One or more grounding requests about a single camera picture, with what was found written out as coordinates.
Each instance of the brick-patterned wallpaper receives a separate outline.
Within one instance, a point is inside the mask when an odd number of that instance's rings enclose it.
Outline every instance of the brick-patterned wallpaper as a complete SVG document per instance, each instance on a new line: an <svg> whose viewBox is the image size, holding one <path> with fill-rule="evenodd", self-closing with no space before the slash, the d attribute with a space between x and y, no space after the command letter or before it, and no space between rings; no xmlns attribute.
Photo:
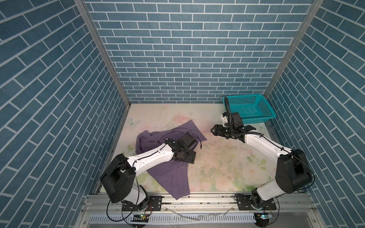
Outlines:
<svg viewBox="0 0 365 228"><path fill-rule="evenodd" d="M0 1L0 227L69 227L125 105L73 0Z"/></svg>
<svg viewBox="0 0 365 228"><path fill-rule="evenodd" d="M269 96L280 143L306 151L327 227L365 222L365 1L325 0Z"/></svg>
<svg viewBox="0 0 365 228"><path fill-rule="evenodd" d="M133 103L263 93L312 0L88 1Z"/></svg>

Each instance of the black motor housing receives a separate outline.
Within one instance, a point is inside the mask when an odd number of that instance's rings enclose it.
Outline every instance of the black motor housing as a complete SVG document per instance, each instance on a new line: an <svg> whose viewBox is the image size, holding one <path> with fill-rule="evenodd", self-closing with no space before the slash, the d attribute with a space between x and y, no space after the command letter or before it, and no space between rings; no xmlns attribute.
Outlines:
<svg viewBox="0 0 365 228"><path fill-rule="evenodd" d="M100 181L113 204L123 200L133 186L136 173L127 159L123 154L115 156L100 177Z"/></svg>
<svg viewBox="0 0 365 228"><path fill-rule="evenodd" d="M297 191L312 181L311 171L307 166L307 157L300 149L281 155L277 160L276 183L286 193Z"/></svg>

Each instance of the teal plastic basket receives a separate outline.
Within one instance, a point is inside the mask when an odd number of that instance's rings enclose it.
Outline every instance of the teal plastic basket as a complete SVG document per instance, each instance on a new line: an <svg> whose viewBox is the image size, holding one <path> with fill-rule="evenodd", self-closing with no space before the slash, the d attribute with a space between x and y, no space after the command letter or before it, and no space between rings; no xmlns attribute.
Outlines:
<svg viewBox="0 0 365 228"><path fill-rule="evenodd" d="M276 114L261 94L227 96L231 112L238 112L243 124L264 123Z"/></svg>

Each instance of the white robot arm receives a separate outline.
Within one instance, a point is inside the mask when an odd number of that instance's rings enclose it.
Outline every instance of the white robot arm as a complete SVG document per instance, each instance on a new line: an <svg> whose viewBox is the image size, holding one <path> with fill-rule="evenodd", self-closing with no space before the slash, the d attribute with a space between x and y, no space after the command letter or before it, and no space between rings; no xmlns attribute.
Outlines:
<svg viewBox="0 0 365 228"><path fill-rule="evenodd" d="M238 139L251 145L274 161L276 166L275 179L252 190L252 205L260 209L272 198L285 193L293 193L312 182L312 171L307 158L300 149L292 150L284 147L256 131L250 125L244 126L237 112L223 113L223 125L216 124L211 132L226 139Z"/></svg>
<svg viewBox="0 0 365 228"><path fill-rule="evenodd" d="M144 171L170 160L194 164L196 152L192 148L197 141L186 133L178 140L167 139L165 143L135 156L117 155L102 174L100 180L110 201L117 203L126 200L143 210L147 206L149 196L142 186L134 183L134 179Z"/></svg>

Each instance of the black wire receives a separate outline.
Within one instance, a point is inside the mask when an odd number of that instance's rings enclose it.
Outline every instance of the black wire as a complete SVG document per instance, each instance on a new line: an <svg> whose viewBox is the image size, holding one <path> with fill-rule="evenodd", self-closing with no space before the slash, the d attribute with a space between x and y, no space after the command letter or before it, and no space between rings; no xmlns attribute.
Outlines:
<svg viewBox="0 0 365 228"><path fill-rule="evenodd" d="M234 199L235 201L238 201L238 199L236 199L236 197L237 197L238 195L243 195L243 194L240 194L240 193L234 194L234 195L233 195L233 199Z"/></svg>
<svg viewBox="0 0 365 228"><path fill-rule="evenodd" d="M136 208L136 206L137 206L138 200L139 200L139 184L138 184L138 180L137 180L137 178L136 178L136 182L137 182L137 186L138 186L138 197L137 197L137 202L136 202L136 204L134 205L133 210L129 213L129 215L127 215L127 217L126 217L126 218L128 218L128 217L131 215L131 213L134 211L134 209L135 209L135 208ZM133 227L133 228L134 228L134 226L133 226L132 224L129 224L129 223L125 220L126 218L124 218L124 217L123 217L123 209L122 209L121 213L122 213L122 219L124 220L124 222L126 222L128 225L130 225L131 227Z"/></svg>
<svg viewBox="0 0 365 228"><path fill-rule="evenodd" d="M276 219L272 222L272 223L269 223L269 224L267 224L265 227L267 227L268 225L271 225L271 224L273 224L274 222L276 222L276 220L277 220L277 218L279 218L279 212L280 212L280 203L279 203L279 200L277 199L277 197L275 197L276 198L276 201L277 201L277 205L278 205L278 209L277 209L277 216L276 216Z"/></svg>
<svg viewBox="0 0 365 228"><path fill-rule="evenodd" d="M185 131L185 132L181 132L181 131L176 131L176 130L178 130L178 129L186 129L186 130L188 130L188 131ZM178 128L175 128L175 129L173 129L173 130L171 130L169 133L171 133L171 132L180 132L180 133L188 133L188 132L191 132L191 131L198 131L198 132L200 132L199 130L190 130L190 129L188 129L188 128L185 128L185 127L178 127ZM199 141L200 141L200 149L203 147L202 145L201 145L201 139L200 139L200 137L196 134L196 133L192 133L192 134L194 134L198 139L199 139Z"/></svg>
<svg viewBox="0 0 365 228"><path fill-rule="evenodd" d="M271 144L273 144L273 145L275 145L276 147L280 148L281 150L283 150L283 151L285 151L285 152L287 152L287 153L290 153L290 152L286 151L283 147L280 147L280 146L276 145L275 143L273 143L271 140L269 140L268 138L266 138L264 135L262 135L262 137L263 137L264 139L266 139L267 141L269 141ZM298 189L297 191L299 191L299 190L304 190L304 189L307 189L307 188L311 187L311 186L314 184L315 180L316 180L316 177L315 177L315 175L314 175L314 172L311 170L311 168L309 168L309 166L308 166L307 164L305 164L305 163L304 163L302 160L300 160L297 156L294 156L293 154L290 154L290 155L291 155L291 156L293 156L294 158L298 159L298 160L299 160L302 164L304 164L304 165L305 165L305 166L309 169L309 171L312 173L312 176L313 176L313 181L312 181L312 183L311 183L308 187Z"/></svg>
<svg viewBox="0 0 365 228"><path fill-rule="evenodd" d="M165 144L160 150L158 150L158 151L156 151L155 153L157 153L157 152L160 152L165 146L166 146L167 144ZM148 155L148 156L145 156L145 157L142 157L142 158L148 158L148 157L151 157L152 155L154 155L155 153L153 153L153 154L151 154L151 155ZM137 159L137 160L135 160L134 162L133 162L133 165L134 165L134 163L136 162L136 161L139 161L139 160L141 160L142 158L139 158L139 159Z"/></svg>
<svg viewBox="0 0 365 228"><path fill-rule="evenodd" d="M134 209L136 208L136 206L137 206L137 204L138 204L138 201L139 201L139 185L138 185L138 180L137 180L137 178L136 178L136 182L137 182L137 187L138 187L138 196L137 196L137 202L136 202L136 204L134 205L134 207L133 207L133 209L132 209L132 211L127 215L127 217L123 217L123 206L122 206L122 208L121 208L121 210L122 210L122 219L121 220L114 220L114 219L112 219L111 217L109 217L109 215L108 215L108 208L109 208L109 203L110 203L110 201L111 200L109 200L109 202L108 202L108 205L107 205L107 217L110 219L110 220L112 220L113 222L121 222L121 221L125 221L128 225L130 225L130 226L132 226L131 224L129 224L125 219L127 219L131 214L132 214L132 212L134 211Z"/></svg>
<svg viewBox="0 0 365 228"><path fill-rule="evenodd" d="M150 212L150 214L148 215L149 217L151 216L151 214L152 214L152 202L151 202L151 212Z"/></svg>
<svg viewBox="0 0 365 228"><path fill-rule="evenodd" d="M224 105L226 106L226 110L230 116L229 118L229 124L230 124L230 127L229 127L229 130L230 132L234 135L234 136L240 136L240 135L259 135L260 137L264 137L264 139L266 139L267 141L269 141L271 144L273 144L274 146L280 148L281 150L287 152L287 153L290 153L289 151L286 151L283 147L279 147L278 145L276 145L275 143L273 143L271 140L269 140L268 138L266 138L264 136L264 134L262 133L258 133L258 132L245 132L245 133L234 133L232 131L232 114L231 114L231 108L229 106L229 101L228 101L228 98L227 97L224 97ZM293 157L295 157L296 159L298 159L302 164L304 164L308 169L309 171L312 173L312 176L313 176L313 181L312 183L308 186L308 187L305 187L305 188L301 188L301 189L298 189L298 190L304 190L304 189L307 189L309 187L311 187L313 184L314 184L314 181L315 181L315 175L314 175L314 172L311 170L311 168L309 168L309 166L307 164L305 164L302 160L300 160L299 158L297 158L296 156L294 156L293 154L291 154Z"/></svg>

